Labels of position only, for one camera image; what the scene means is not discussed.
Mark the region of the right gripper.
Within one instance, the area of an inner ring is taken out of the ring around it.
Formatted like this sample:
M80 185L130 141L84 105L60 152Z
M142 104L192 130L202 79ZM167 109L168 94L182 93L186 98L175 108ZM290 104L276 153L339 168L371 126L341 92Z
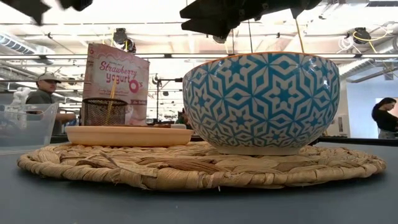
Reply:
M180 17L189 19L181 24L183 30L189 30L219 39L227 39L239 20L258 21L263 15L289 9L294 19L303 11L311 10L322 0L247 0L238 11L239 17L217 18L224 11L234 8L236 0L195 0L180 10Z

